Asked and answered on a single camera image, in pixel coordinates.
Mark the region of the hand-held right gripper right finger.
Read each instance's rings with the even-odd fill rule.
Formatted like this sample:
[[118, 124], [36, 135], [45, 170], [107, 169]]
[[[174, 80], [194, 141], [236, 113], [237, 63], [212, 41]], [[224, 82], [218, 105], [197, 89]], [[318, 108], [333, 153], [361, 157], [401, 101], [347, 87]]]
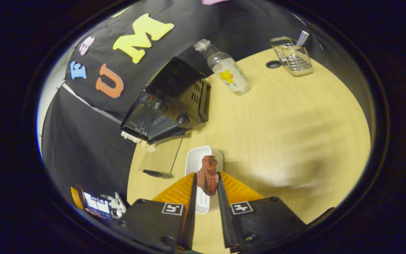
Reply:
[[263, 197], [234, 177], [219, 173], [217, 194], [224, 247], [246, 254], [280, 244], [306, 228], [277, 196]]

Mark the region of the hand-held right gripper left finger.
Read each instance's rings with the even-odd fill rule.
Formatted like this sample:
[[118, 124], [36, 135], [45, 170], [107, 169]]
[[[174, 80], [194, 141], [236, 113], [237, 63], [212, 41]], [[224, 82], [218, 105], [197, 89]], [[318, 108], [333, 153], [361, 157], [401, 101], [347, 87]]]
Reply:
[[117, 232], [157, 252], [187, 253], [193, 247], [197, 188], [191, 173], [152, 200], [139, 198], [117, 220]]

